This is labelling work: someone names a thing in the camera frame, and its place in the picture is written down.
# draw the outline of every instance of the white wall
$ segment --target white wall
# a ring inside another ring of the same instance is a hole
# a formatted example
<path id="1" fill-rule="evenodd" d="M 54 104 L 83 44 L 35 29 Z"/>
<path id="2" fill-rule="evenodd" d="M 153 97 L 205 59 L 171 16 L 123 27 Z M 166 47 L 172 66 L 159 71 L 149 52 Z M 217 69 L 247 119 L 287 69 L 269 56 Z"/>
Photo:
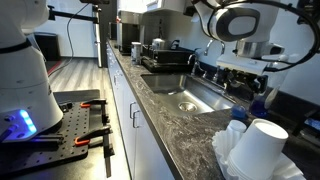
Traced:
<path id="1" fill-rule="evenodd" d="M 47 4 L 54 6 L 56 11 L 68 13 L 76 13 L 85 5 L 79 0 L 48 0 Z M 89 4 L 79 15 L 92 16 L 92 5 Z M 36 32 L 58 34 L 61 56 L 71 56 L 67 35 L 68 21 L 69 18 L 56 17 L 56 21 L 49 20 L 35 29 Z M 69 30 L 75 57 L 97 57 L 92 22 L 73 19 Z"/>
<path id="2" fill-rule="evenodd" d="M 283 0 L 283 3 L 293 3 L 296 0 Z M 280 44 L 286 48 L 285 54 L 290 55 L 290 61 L 299 60 L 310 49 L 313 35 L 307 25 L 297 25 L 297 17 L 289 12 L 279 11 L 278 19 L 271 32 L 270 42 Z M 191 23 L 191 17 L 183 16 L 181 13 L 167 13 L 164 19 L 167 38 L 174 40 L 182 38 L 181 46 L 189 49 L 205 49 L 210 38 L 205 36 L 201 30 L 200 22 Z M 234 43 L 227 43 L 225 53 L 231 53 Z M 219 56 L 221 45 L 213 43 L 208 56 L 200 56 L 204 63 L 215 65 Z M 308 62 L 298 65 L 289 70 L 282 84 L 281 90 L 306 101 L 320 105 L 320 54 L 315 55 Z"/>

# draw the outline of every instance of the floor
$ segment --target floor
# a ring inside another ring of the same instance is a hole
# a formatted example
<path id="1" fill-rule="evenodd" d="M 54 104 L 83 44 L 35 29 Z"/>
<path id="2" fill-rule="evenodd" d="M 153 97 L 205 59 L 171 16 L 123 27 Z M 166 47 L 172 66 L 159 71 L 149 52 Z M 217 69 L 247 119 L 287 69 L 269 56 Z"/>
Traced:
<path id="1" fill-rule="evenodd" d="M 69 59 L 62 60 L 58 66 L 64 66 Z M 123 147 L 119 120 L 113 98 L 109 72 L 107 68 L 99 68 L 97 59 L 75 58 L 69 65 L 53 73 L 49 77 L 53 92 L 99 89 L 100 97 L 107 99 L 107 112 L 113 130 L 110 141 L 115 155 L 111 156 L 111 173 L 108 180 L 130 179 L 127 160 Z"/>

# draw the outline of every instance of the sink basin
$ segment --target sink basin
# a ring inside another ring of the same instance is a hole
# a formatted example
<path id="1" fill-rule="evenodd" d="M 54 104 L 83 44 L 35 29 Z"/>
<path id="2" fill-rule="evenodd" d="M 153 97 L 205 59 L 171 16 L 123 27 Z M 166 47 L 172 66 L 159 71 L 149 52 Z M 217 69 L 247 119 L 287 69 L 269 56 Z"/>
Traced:
<path id="1" fill-rule="evenodd" d="M 233 102 L 186 74 L 141 75 L 168 111 L 176 116 L 228 109 Z"/>

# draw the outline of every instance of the cooking pot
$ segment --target cooking pot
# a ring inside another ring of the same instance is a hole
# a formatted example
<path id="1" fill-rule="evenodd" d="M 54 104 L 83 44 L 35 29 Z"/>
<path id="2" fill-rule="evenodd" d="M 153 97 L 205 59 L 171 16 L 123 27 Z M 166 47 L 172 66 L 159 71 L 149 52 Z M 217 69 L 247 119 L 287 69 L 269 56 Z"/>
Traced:
<path id="1" fill-rule="evenodd" d="M 152 49 L 153 50 L 168 50 L 170 42 L 168 40 L 156 38 L 152 40 Z"/>

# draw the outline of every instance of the granite countertop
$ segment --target granite countertop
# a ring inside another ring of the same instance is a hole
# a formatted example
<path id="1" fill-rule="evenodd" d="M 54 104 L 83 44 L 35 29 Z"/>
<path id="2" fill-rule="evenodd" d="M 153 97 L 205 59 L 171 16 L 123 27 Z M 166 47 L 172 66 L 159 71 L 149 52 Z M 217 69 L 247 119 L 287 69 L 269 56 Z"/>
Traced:
<path id="1" fill-rule="evenodd" d="M 225 130 L 232 119 L 230 109 L 185 117 L 171 115 L 141 78 L 142 74 L 151 73 L 141 65 L 132 65 L 130 56 L 122 56 L 114 48 L 116 41 L 110 40 L 109 44 L 174 177 L 224 179 L 211 143 L 215 132 Z M 249 115 L 245 124 L 248 126 L 253 119 Z M 305 176 L 320 177 L 317 172 L 320 150 L 317 147 L 290 135 L 283 152 Z"/>

